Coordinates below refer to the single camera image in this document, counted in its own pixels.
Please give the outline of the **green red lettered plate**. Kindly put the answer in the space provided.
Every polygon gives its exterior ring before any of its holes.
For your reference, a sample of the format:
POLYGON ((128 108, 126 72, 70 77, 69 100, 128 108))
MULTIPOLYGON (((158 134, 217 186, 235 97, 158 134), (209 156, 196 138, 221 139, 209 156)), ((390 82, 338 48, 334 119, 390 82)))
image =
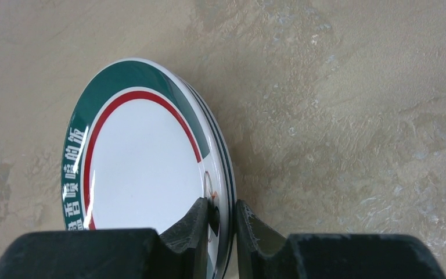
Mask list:
POLYGON ((208 199, 219 214, 218 234, 211 228, 208 231, 211 244, 208 246, 207 278, 224 278, 235 238, 236 187, 231 157, 222 131, 206 102, 189 83, 182 78, 179 80, 194 99, 192 106, 208 144, 209 153, 204 162, 209 169, 203 178, 210 180, 208 199))

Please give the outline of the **green rim white plate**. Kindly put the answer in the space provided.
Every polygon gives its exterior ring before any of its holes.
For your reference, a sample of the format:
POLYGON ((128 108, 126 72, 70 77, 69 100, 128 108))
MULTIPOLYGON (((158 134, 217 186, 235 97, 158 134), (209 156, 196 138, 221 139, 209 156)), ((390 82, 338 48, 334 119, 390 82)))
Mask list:
MULTIPOLYGON (((178 75, 147 59, 118 60, 81 94, 65 133, 61 196, 67 230, 165 232, 207 198, 208 144, 178 75)), ((208 230, 218 234, 212 208, 208 230)))

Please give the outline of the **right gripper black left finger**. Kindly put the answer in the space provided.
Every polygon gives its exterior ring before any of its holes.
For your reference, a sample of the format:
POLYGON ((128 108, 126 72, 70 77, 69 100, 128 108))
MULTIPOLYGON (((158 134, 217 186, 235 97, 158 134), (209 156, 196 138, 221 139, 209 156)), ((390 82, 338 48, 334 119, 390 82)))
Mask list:
POLYGON ((152 228, 24 234, 0 257, 0 278, 206 278, 208 200, 162 234, 152 228))

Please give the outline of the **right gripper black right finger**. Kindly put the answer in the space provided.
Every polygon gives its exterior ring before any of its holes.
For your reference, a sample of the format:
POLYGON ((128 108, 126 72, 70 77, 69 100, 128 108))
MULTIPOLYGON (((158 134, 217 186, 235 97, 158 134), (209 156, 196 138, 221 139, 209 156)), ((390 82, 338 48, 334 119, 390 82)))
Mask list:
POLYGON ((240 278, 446 278, 419 239, 404 234, 282 236, 238 200, 240 278))

